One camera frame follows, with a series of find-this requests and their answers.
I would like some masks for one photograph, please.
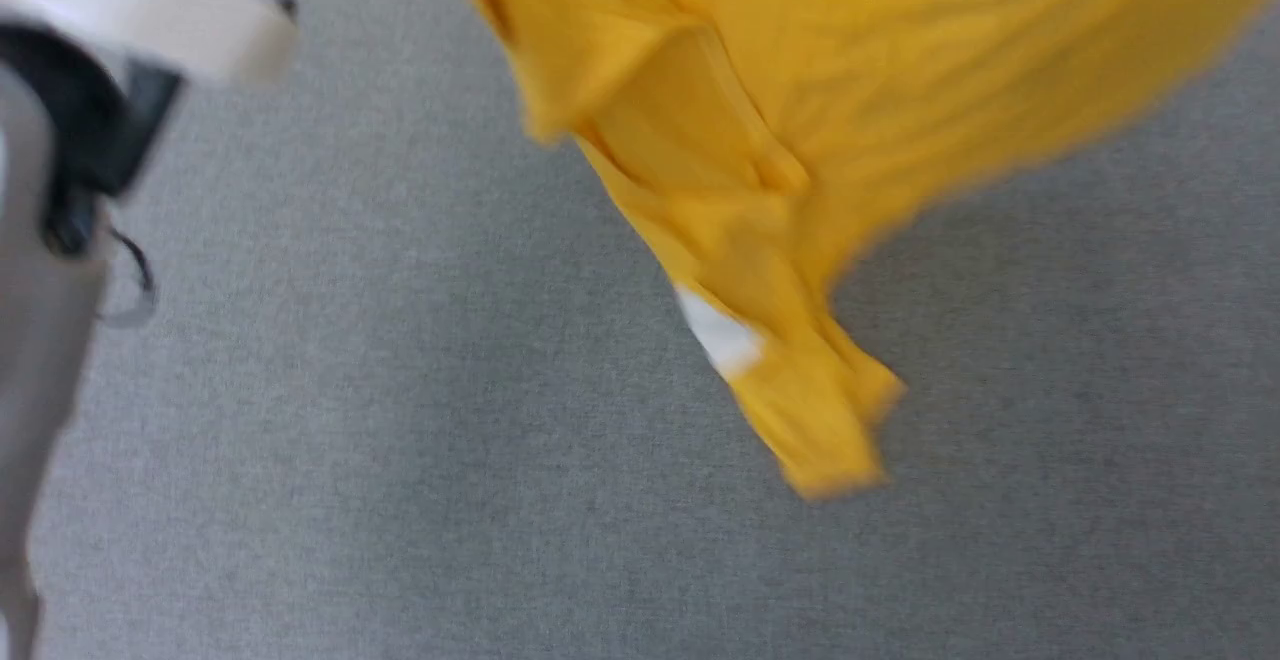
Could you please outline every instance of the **yellow shirt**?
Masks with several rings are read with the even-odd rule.
[[[777,455],[882,476],[900,382],[832,283],[924,206],[1148,107],[1266,0],[476,0],[532,136],[577,137]]]

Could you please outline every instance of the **gray fabric surface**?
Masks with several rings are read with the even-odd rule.
[[[851,274],[911,390],[818,507],[463,0],[302,17],[124,216],[164,303],[51,477],[46,657],[1280,656],[1280,14]]]

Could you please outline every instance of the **white object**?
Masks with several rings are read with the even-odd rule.
[[[298,35],[276,0],[0,0],[0,6],[197,81],[274,81],[288,68]]]
[[[764,340],[754,329],[719,312],[686,287],[676,287],[676,299],[721,377],[735,377],[760,359]]]

